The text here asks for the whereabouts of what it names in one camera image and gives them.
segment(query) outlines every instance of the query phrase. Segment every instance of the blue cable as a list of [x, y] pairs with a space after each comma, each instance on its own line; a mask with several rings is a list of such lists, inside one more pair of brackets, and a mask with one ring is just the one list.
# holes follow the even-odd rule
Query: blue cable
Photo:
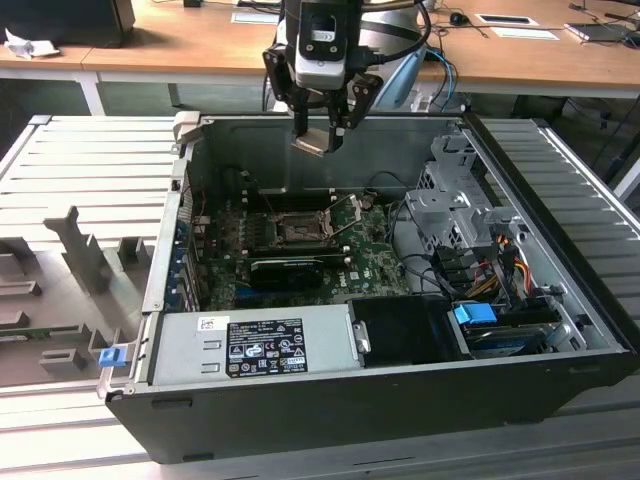
[[440, 60], [444, 64], [445, 67], [447, 67], [447, 74], [449, 75], [449, 89], [447, 93], [447, 99], [442, 104], [442, 108], [440, 109], [440, 111], [442, 112], [444, 111], [444, 107], [447, 105], [447, 103], [449, 103], [449, 99], [451, 99], [451, 95], [453, 95], [453, 74], [451, 73], [451, 64], [447, 60], [445, 60], [445, 58], [439, 53], [434, 52], [433, 50], [429, 50], [429, 53], [431, 53], [431, 55], [436, 57], [438, 60]]

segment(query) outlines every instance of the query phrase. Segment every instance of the white table leg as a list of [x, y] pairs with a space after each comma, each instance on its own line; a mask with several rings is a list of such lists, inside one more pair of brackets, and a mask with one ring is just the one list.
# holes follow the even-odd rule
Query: white table leg
[[182, 102], [180, 101], [180, 92], [178, 91], [178, 85], [175, 83], [169, 83], [167, 85], [169, 87], [169, 98], [171, 99], [172, 107], [181, 107]]
[[640, 158], [636, 160], [636, 163], [629, 169], [629, 171], [622, 177], [620, 183], [613, 190], [613, 193], [623, 202], [629, 195], [633, 193], [636, 187], [640, 184]]
[[96, 72], [77, 72], [74, 77], [82, 88], [91, 115], [105, 115], [98, 85], [100, 79]]

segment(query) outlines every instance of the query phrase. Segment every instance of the robotic arm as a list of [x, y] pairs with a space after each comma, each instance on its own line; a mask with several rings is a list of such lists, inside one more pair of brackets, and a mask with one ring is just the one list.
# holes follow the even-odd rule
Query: robotic arm
[[[383, 89], [383, 78], [367, 71], [414, 53], [419, 66], [431, 31], [420, 1], [282, 0], [278, 34], [263, 59], [276, 99], [293, 112], [294, 145], [315, 155], [336, 151], [345, 130], [358, 126]], [[422, 34], [415, 23], [416, 7], [424, 19]], [[367, 20], [368, 14], [374, 18]], [[384, 41], [373, 48], [360, 45], [361, 29], [367, 32], [362, 37]], [[409, 46], [380, 53], [398, 41]], [[309, 109], [323, 107], [329, 131], [309, 129]]]

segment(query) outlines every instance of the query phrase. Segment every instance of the floor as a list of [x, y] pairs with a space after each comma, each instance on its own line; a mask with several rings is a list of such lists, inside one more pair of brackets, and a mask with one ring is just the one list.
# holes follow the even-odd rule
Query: floor
[[[205, 113], [257, 112], [261, 104], [261, 86], [180, 85], [180, 97], [185, 108]], [[108, 115], [174, 115], [178, 109], [169, 101], [163, 84], [109, 83], [101, 85], [101, 94]], [[472, 95], [473, 110], [480, 115], [509, 118], [515, 102], [509, 95]], [[569, 146], [599, 175], [640, 128], [640, 107], [627, 120], [616, 137], [593, 161], [601, 146], [633, 101], [570, 99], [562, 115], [552, 121], [553, 128]], [[549, 119], [558, 99], [530, 97], [525, 117]], [[0, 82], [0, 154], [9, 148], [28, 119], [34, 114], [88, 115], [82, 91], [74, 82], [44, 82], [36, 80], [4, 80]], [[633, 158], [640, 157], [640, 148]], [[640, 193], [629, 200], [632, 208], [640, 207]]]

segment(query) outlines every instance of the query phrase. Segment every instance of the computer mouse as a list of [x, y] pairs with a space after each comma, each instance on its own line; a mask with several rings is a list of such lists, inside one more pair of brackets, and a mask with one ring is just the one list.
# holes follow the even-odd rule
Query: computer mouse
[[640, 32], [627, 33], [622, 39], [622, 43], [629, 48], [640, 48]]
[[469, 23], [469, 17], [464, 13], [453, 12], [449, 17], [449, 23], [454, 27], [461, 27]]

